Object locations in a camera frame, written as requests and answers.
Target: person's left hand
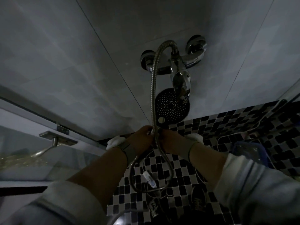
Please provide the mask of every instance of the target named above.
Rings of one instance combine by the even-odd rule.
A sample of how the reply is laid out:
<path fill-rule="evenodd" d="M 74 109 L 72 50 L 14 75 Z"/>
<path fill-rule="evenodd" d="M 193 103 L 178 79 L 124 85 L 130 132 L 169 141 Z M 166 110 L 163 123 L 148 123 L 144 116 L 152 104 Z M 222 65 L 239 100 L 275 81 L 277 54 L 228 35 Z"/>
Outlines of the person's left hand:
<path fill-rule="evenodd" d="M 151 125 L 145 125 L 126 139 L 126 141 L 134 147 L 138 156 L 150 147 L 153 141 L 153 135 L 148 135 L 148 132 L 151 130 Z"/>

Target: black pants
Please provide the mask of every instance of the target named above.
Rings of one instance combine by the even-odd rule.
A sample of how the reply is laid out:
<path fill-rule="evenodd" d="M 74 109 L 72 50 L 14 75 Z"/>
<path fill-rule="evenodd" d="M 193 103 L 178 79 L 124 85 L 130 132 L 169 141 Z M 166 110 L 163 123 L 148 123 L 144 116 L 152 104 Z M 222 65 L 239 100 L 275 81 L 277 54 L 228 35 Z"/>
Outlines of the black pants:
<path fill-rule="evenodd" d="M 217 224 L 226 225 L 224 220 L 220 217 L 210 215 L 205 212 L 191 211 L 187 215 L 182 215 L 178 220 L 169 223 L 167 217 L 162 215 L 157 215 L 151 220 L 152 225 L 199 225 L 199 224 Z"/>

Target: grout line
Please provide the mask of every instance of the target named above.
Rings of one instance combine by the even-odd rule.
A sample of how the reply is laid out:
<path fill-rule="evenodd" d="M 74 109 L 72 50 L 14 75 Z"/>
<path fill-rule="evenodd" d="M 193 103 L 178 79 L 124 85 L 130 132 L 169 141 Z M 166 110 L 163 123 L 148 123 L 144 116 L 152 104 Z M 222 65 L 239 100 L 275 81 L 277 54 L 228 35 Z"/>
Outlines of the grout line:
<path fill-rule="evenodd" d="M 262 21 L 262 23 L 261 23 L 261 25 L 260 25 L 259 30 L 257 31 L 257 34 L 256 34 L 256 36 L 255 36 L 255 38 L 254 38 L 254 40 L 253 40 L 253 42 L 252 42 L 252 44 L 251 44 L 251 46 L 250 46 L 250 48 L 249 48 L 249 50 L 248 50 L 248 53 L 247 53 L 246 56 L 245 56 L 245 59 L 244 59 L 242 65 L 241 65 L 241 67 L 240 67 L 240 69 L 239 69 L 239 71 L 238 71 L 238 74 L 240 73 L 240 71 L 241 71 L 241 69 L 242 69 L 242 66 L 243 66 L 243 64 L 244 64 L 244 62 L 245 62 L 245 60 L 246 60 L 246 58 L 247 58 L 247 56 L 248 56 L 248 54 L 249 54 L 249 52 L 250 52 L 250 50 L 251 50 L 251 48 L 252 48 L 252 46 L 253 46 L 253 44 L 254 44 L 254 42 L 255 42 L 257 36 L 258 36 L 258 33 L 260 32 L 260 29 L 261 29 L 262 26 L 263 26 L 263 23 L 265 22 L 265 19 L 267 18 L 267 15 L 268 15 L 268 13 L 269 13 L 269 11 L 270 11 L 270 9 L 271 9 L 273 3 L 274 3 L 274 0 L 272 1 L 271 5 L 270 5 L 270 7 L 269 7 L 269 9 L 268 9 L 268 11 L 267 11 L 267 14 L 265 15 L 265 18 L 263 19 L 263 21 Z M 227 97 L 228 97 L 228 95 L 229 95 L 229 93 L 230 93 L 230 90 L 231 90 L 231 88 L 232 88 L 232 86 L 233 86 L 233 84 L 234 84 L 236 78 L 238 77 L 238 74 L 235 76 L 235 79 L 234 79 L 234 81 L 233 81 L 233 83 L 232 83 L 232 85 L 231 85 L 231 87 L 230 87 L 230 89 L 229 89 L 229 91 L 228 91 L 228 93 L 227 93 L 227 95 L 226 95 L 226 97 L 225 97 L 223 103 L 222 103 L 221 108 L 223 107 L 224 102 L 226 101 L 226 99 L 227 99 Z"/>
<path fill-rule="evenodd" d="M 107 52 L 107 54 L 108 54 L 109 58 L 111 59 L 111 61 L 113 62 L 114 66 L 115 66 L 115 67 L 116 67 L 116 69 L 118 70 L 118 72 L 119 72 L 120 76 L 121 76 L 121 77 L 122 77 L 122 79 L 124 80 L 124 82 L 125 82 L 125 84 L 126 84 L 127 88 L 129 89 L 129 91 L 130 91 L 130 93 L 132 94 L 133 98 L 134 98 L 134 99 L 135 99 L 135 101 L 137 102 L 138 106 L 140 107 L 140 109 L 141 109 L 141 111 L 143 112 L 144 116 L 146 117 L 147 121 L 150 123 L 150 121 L 148 120 L 148 118 L 147 118 L 146 114 L 144 113 L 143 109 L 141 108 L 141 106 L 140 106 L 140 104 L 138 103 L 137 99 L 135 98 L 135 96 L 133 95 L 132 91 L 131 91 L 131 90 L 130 90 L 130 88 L 128 87 L 128 84 L 126 83 L 126 81 L 125 81 L 125 79 L 123 78 L 122 74 L 120 73 L 119 69 L 117 68 L 117 66 L 116 66 L 115 62 L 113 61 L 113 59 L 111 58 L 111 56 L 110 56 L 109 52 L 107 51 L 106 47 L 104 46 L 103 42 L 101 41 L 101 39 L 100 39 L 99 35 L 97 34 L 97 32 L 96 32 L 95 28 L 93 27 L 92 23 L 90 22 L 90 20 L 89 20 L 88 16 L 85 14 L 85 12 L 84 12 L 83 8 L 81 7 L 81 5 L 79 4 L 78 0 L 75 0 L 75 1 L 77 2 L 77 4 L 78 4 L 78 6 L 80 7 L 80 9 L 81 9 L 82 13 L 84 14 L 84 16 L 86 17 L 86 19 L 88 20 L 88 22 L 89 22 L 90 26 L 91 26 L 91 27 L 92 27 L 92 29 L 94 30 L 94 32 L 95 32 L 95 34 L 96 34 L 96 36 L 98 37 L 99 41 L 100 41 L 100 42 L 101 42 L 101 44 L 103 45 L 103 47 L 104 47 L 105 51 Z"/>

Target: white plug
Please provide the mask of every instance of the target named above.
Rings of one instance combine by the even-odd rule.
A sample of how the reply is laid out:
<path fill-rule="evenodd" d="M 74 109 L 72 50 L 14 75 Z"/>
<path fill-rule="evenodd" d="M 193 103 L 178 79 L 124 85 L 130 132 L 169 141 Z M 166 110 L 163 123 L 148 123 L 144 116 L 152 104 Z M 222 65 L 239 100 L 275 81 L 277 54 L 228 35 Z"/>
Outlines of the white plug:
<path fill-rule="evenodd" d="M 147 180 L 148 184 L 155 189 L 156 188 L 156 182 L 154 181 L 154 179 L 151 177 L 151 175 L 148 173 L 148 171 L 145 171 L 143 173 L 145 179 Z"/>

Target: person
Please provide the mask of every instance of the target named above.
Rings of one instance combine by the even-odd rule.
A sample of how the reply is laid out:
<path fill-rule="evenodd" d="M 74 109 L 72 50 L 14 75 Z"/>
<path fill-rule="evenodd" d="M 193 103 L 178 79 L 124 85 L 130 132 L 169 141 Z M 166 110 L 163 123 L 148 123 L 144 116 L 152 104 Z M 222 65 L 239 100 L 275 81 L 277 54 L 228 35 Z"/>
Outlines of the person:
<path fill-rule="evenodd" d="M 144 126 L 126 139 L 131 151 L 108 150 L 67 181 L 50 184 L 40 198 L 3 224 L 106 224 L 109 199 L 134 156 L 150 147 L 151 128 Z M 217 200 L 237 212 L 242 224 L 299 224 L 300 183 L 279 170 L 244 156 L 225 155 L 171 130 L 160 133 L 160 144 L 192 163 L 212 185 Z M 195 205 L 203 208 L 199 200 Z"/>

